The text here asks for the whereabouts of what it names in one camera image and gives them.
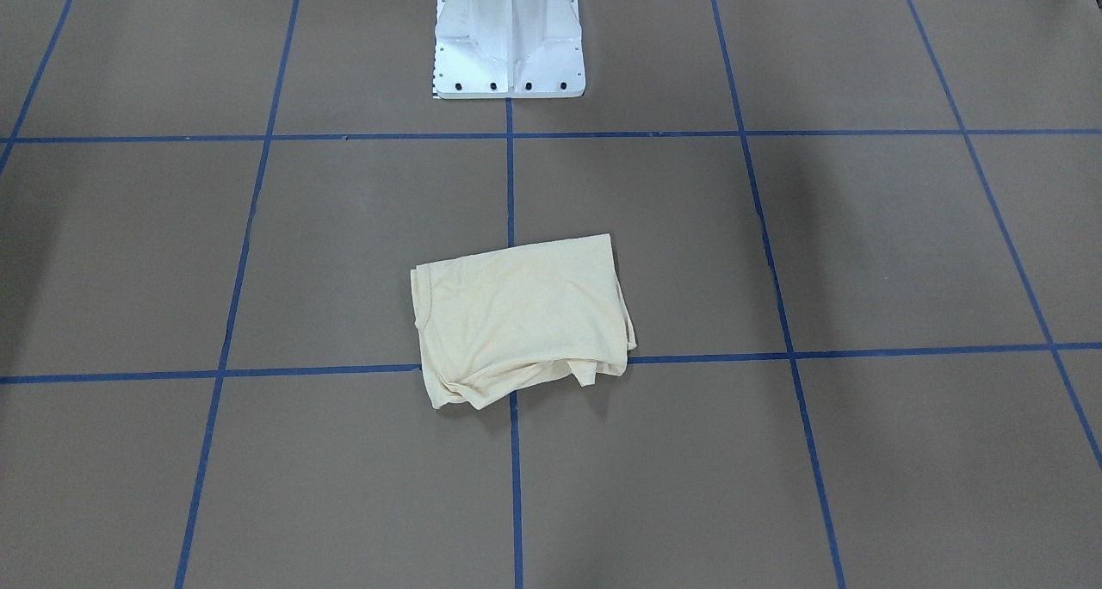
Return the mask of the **cream long-sleeve graphic shirt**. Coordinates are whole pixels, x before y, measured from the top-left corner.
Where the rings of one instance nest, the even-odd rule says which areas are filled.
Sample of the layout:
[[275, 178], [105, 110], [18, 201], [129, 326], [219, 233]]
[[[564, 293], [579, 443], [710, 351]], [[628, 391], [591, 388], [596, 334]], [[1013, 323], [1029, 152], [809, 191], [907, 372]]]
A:
[[622, 376], [637, 346], [609, 233], [422, 263], [410, 283], [434, 409], [566, 377], [586, 388]]

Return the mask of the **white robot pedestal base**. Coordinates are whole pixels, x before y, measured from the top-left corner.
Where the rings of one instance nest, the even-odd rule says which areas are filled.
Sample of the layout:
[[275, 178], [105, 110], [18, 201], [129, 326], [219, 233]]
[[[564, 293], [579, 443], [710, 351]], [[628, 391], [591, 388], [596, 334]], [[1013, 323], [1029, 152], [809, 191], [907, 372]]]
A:
[[437, 99], [560, 99], [586, 90], [579, 0], [436, 0]]

